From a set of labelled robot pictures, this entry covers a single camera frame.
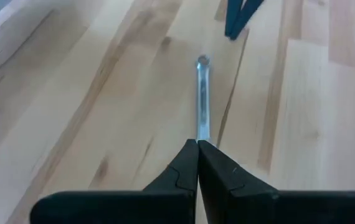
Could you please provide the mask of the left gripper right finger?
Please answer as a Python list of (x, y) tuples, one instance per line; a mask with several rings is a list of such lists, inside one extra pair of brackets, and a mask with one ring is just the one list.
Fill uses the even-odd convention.
[(278, 190), (211, 143), (198, 146), (209, 223), (355, 223), (355, 191)]

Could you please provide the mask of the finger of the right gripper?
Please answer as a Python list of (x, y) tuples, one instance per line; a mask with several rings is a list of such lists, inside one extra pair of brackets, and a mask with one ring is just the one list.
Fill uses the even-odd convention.
[(238, 18), (242, 8), (243, 0), (228, 0), (225, 17), (225, 36), (233, 37), (239, 33)]
[(261, 6), (263, 0), (246, 0), (242, 9), (236, 15), (233, 23), (232, 32), (229, 35), (230, 40), (236, 40), (241, 31), (245, 28), (250, 18), (255, 14)]

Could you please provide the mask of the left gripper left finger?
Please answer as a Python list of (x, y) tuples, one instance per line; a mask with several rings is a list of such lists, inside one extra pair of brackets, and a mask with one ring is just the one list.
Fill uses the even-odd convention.
[(64, 191), (40, 199), (31, 223), (194, 223), (199, 148), (186, 141), (143, 190)]

